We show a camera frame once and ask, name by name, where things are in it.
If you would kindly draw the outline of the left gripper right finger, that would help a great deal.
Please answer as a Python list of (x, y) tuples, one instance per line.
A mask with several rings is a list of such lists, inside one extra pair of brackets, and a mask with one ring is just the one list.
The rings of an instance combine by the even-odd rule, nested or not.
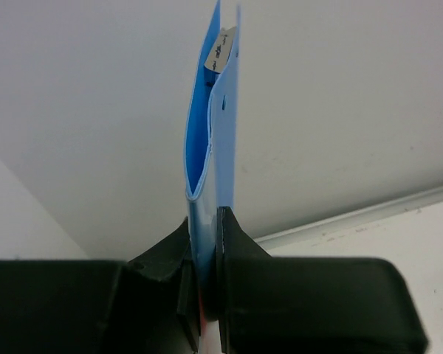
[(280, 344), (265, 333), (255, 313), (255, 292), (261, 288), (255, 265), (271, 256), (239, 225), (228, 206), (217, 210), (217, 310), (223, 353), (279, 353)]

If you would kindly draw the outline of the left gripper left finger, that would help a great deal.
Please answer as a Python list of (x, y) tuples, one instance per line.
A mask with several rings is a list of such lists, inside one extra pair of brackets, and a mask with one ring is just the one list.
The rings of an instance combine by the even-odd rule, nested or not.
[(126, 344), (137, 350), (198, 350), (199, 297), (188, 220), (128, 264)]

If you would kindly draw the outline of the blue folder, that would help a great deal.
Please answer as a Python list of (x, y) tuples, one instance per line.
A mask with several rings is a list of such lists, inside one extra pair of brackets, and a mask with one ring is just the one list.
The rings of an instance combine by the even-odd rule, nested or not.
[(213, 14), (196, 69), (184, 142), (188, 229), (202, 312), (217, 317), (217, 210), (234, 201), (240, 26)]

